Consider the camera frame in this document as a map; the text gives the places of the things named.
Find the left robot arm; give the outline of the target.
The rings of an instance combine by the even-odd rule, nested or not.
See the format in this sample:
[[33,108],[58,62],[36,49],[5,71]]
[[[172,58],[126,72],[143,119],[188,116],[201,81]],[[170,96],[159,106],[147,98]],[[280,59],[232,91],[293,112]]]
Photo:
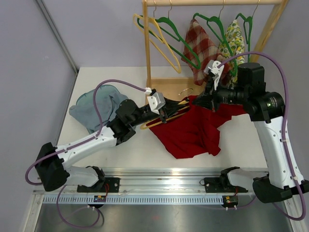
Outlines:
[[85,192],[104,190],[106,177],[97,166],[76,167],[75,163],[109,147],[115,147],[135,135],[134,126],[160,119],[166,122],[189,106],[188,100],[163,99],[138,107],[133,100],[124,100],[116,110],[116,117],[97,132],[62,146],[44,144],[37,156],[35,169],[45,191],[50,192],[65,185],[77,186]]

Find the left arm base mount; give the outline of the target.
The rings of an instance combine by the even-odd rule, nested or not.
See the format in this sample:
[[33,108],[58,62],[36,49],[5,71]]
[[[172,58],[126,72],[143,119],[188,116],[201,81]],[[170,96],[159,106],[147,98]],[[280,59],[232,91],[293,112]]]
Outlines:
[[99,193],[118,193],[120,187],[120,178],[118,177],[107,177],[103,186],[100,187],[96,192]]

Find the yellow hanger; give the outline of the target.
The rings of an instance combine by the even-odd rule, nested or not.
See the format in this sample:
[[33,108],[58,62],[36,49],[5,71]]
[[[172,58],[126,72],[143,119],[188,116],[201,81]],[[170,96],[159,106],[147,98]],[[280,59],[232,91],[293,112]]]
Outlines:
[[185,110],[190,107],[188,96],[184,100],[175,101],[165,98],[163,93],[157,92],[150,87],[146,87],[144,90],[150,112],[154,113],[154,117],[141,124],[141,130],[150,129],[159,124],[166,124],[168,121],[184,115]]
[[[153,47],[161,54],[161,56],[166,60],[166,62],[175,70],[176,73],[181,73],[181,65],[179,63],[178,58],[175,56],[173,49],[168,44],[166,39],[163,36],[162,29],[160,28],[155,17],[148,16],[148,5],[147,1],[144,0],[142,2],[143,7],[143,15],[134,14],[133,15],[133,23],[137,27],[137,29],[144,35],[145,40],[145,52],[146,52],[146,65],[150,66],[150,48],[149,44],[152,44]],[[175,60],[175,64],[168,58],[168,56],[160,49],[160,47],[149,37],[152,35],[156,38],[161,44],[163,44],[171,56]]]

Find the light blue denim skirt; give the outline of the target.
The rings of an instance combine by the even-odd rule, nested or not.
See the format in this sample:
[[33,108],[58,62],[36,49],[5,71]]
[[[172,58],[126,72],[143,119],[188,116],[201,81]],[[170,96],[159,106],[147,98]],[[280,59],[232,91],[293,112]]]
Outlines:
[[[121,95],[112,94],[104,99],[96,100],[96,106],[103,125],[106,125],[115,118],[116,110],[119,108],[120,103],[127,99],[128,97],[121,93]],[[69,108],[69,115],[83,125],[90,134],[98,131],[100,128],[99,117],[93,103],[85,105],[75,104]]]

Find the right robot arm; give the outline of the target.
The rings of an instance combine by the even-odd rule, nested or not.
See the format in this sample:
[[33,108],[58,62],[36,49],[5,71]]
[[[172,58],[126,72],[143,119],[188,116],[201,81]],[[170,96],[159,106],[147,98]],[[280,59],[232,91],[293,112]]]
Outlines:
[[277,92],[267,92],[264,81],[265,69],[258,63],[238,66],[235,87],[223,87],[219,76],[223,72],[219,61],[211,60],[204,72],[210,76],[204,91],[193,104],[218,112],[223,106],[242,106],[253,122],[266,160],[268,173],[255,177],[240,167],[221,171],[215,182],[218,188],[228,192],[240,189],[253,191],[263,203],[276,203],[294,195],[307,193],[309,182],[297,169],[289,136],[284,122],[285,103]]

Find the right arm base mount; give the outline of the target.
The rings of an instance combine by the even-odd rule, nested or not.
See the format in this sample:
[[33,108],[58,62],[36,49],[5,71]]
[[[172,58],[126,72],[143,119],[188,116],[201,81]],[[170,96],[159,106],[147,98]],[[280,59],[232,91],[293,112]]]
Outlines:
[[199,184],[204,187],[206,193],[221,193],[224,191],[218,177],[205,177],[199,181]]

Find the red pleated skirt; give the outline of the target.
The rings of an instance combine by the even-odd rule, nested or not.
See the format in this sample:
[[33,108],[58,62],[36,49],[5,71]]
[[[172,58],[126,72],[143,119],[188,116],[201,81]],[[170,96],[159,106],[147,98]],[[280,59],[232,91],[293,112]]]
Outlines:
[[190,108],[184,115],[150,128],[176,159],[192,158],[203,153],[218,155],[221,151],[218,128],[233,116],[246,113],[243,106],[228,104],[221,104],[218,111],[212,112],[192,104],[196,98],[189,96]]

